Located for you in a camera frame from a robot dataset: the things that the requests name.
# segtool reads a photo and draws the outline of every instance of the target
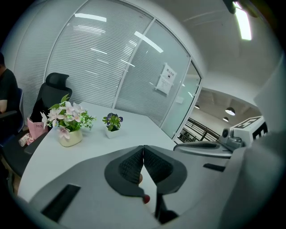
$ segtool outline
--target white desk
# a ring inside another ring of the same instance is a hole
[[[24,200],[29,202],[48,182],[80,161],[137,145],[155,145],[170,150],[176,145],[147,116],[87,102],[82,102],[81,105],[88,109],[89,115],[97,117],[92,130],[83,129],[83,140],[68,148],[63,147],[58,142],[58,133],[55,129],[47,134],[31,157],[22,176],[18,196]],[[102,121],[102,118],[110,112],[123,117],[121,135],[113,139],[109,139],[105,135],[106,127]],[[143,181],[140,187],[144,189],[145,194],[150,195],[151,200],[147,206],[151,212],[154,212],[156,185],[145,167],[143,167],[141,174]]]

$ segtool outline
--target pink paper bag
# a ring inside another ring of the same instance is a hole
[[[34,140],[36,140],[43,133],[48,132],[48,127],[46,126],[44,128],[43,122],[33,123],[29,118],[27,118],[27,120],[28,120],[28,128],[30,131],[30,135]]]

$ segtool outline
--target flower vase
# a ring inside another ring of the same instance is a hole
[[[69,132],[70,139],[66,139],[65,137],[61,137],[59,142],[64,147],[70,147],[75,144],[78,144],[82,140],[82,132],[81,130]]]
[[[108,130],[108,126],[105,128],[105,134],[109,139],[115,138],[116,136],[120,135],[120,131],[116,126],[113,127],[111,131]]]

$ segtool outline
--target person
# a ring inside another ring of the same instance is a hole
[[[6,68],[4,56],[0,52],[0,117],[1,114],[16,110],[17,115],[0,122],[0,141],[13,134],[19,121],[18,85],[12,71]]]

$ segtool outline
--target railing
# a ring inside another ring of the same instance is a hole
[[[198,134],[198,136],[195,136],[194,133],[190,131],[194,131]],[[187,123],[185,124],[185,127],[183,128],[182,132],[178,136],[178,138],[182,142],[192,142],[192,141],[217,141],[219,139],[220,135],[213,130],[207,128],[206,126],[198,123],[197,121],[189,118]]]

